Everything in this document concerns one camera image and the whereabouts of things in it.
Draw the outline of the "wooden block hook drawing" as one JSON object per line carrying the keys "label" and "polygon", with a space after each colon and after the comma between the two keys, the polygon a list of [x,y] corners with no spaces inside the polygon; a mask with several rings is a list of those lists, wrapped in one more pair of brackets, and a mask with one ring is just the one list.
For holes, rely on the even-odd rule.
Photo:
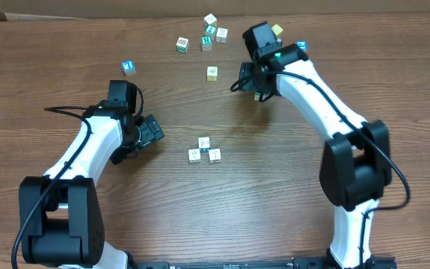
{"label": "wooden block hook drawing", "polygon": [[188,160],[190,163],[201,162],[201,154],[199,149],[190,149],[188,151]]}

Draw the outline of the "wooden block red U side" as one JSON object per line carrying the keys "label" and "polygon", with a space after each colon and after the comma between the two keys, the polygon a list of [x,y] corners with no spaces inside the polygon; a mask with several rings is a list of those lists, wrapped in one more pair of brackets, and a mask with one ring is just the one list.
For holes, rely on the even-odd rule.
{"label": "wooden block red U side", "polygon": [[208,152],[211,148],[210,146],[210,137],[199,137],[198,138],[198,147],[201,152]]}

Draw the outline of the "wooden block acorn drawing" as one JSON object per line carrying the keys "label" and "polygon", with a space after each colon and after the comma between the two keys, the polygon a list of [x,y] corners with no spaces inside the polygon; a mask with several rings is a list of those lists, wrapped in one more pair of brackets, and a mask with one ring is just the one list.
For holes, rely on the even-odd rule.
{"label": "wooden block acorn drawing", "polygon": [[220,149],[210,149],[209,150],[209,162],[211,164],[219,163],[221,161],[221,150]]}

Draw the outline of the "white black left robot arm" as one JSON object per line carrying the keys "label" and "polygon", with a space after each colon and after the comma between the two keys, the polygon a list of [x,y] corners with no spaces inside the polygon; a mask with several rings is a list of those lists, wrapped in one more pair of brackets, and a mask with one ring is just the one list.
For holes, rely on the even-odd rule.
{"label": "white black left robot arm", "polygon": [[56,164],[24,178],[13,268],[19,254],[48,268],[135,268],[130,253],[105,239],[96,184],[108,162],[134,158],[165,136],[153,115],[143,116],[143,106],[139,87],[110,81],[107,98],[83,108],[79,133]]}

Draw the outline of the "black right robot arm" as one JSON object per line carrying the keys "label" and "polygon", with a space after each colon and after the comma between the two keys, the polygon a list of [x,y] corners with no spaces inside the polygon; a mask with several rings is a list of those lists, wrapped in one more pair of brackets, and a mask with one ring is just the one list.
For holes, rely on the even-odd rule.
{"label": "black right robot arm", "polygon": [[242,39],[251,59],[230,89],[251,91],[259,102],[288,99],[324,144],[319,181],[334,205],[334,236],[326,257],[296,258],[294,268],[395,268],[393,258],[369,249],[373,213],[392,179],[387,127],[346,106],[304,50],[283,46],[267,22],[250,27]]}

